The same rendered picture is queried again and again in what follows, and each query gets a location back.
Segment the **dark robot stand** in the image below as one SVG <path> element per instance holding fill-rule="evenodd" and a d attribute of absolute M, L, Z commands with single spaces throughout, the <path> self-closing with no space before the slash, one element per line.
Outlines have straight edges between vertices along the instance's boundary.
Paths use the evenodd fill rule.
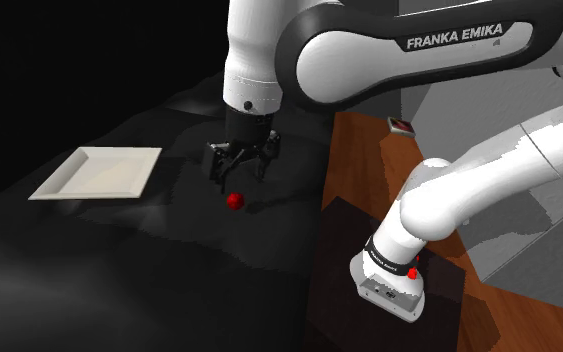
<path fill-rule="evenodd" d="M 407 323 L 359 296 L 349 264 L 378 221 L 340 197 L 323 210 L 307 320 L 325 338 L 306 352 L 457 352 L 465 272 L 428 249 L 419 254 L 425 307 Z"/>

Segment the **white square plate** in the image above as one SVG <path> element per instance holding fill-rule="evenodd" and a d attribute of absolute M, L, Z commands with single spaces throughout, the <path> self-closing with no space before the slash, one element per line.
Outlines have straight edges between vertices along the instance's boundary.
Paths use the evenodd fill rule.
<path fill-rule="evenodd" d="M 162 149 L 80 146 L 29 200 L 139 198 Z"/>

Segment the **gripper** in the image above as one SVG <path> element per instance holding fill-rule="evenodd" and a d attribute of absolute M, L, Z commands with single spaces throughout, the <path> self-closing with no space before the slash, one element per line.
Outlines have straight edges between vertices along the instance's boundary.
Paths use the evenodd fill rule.
<path fill-rule="evenodd" d="M 206 144 L 206 177 L 213 181 L 221 194 L 225 193 L 226 178 L 240 163 L 248 150 L 260 149 L 255 177 L 265 178 L 270 163 L 280 152 L 281 135 L 271 130 L 274 115 L 253 115 L 226 106 L 224 143 Z"/>

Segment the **small red and grey box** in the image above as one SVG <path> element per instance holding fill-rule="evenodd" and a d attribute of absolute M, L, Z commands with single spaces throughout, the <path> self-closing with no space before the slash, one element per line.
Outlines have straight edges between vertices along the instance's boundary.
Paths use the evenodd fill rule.
<path fill-rule="evenodd" d="M 391 133 L 410 137 L 410 138 L 415 137 L 415 130 L 410 122 L 393 117 L 388 117 L 387 122 Z"/>

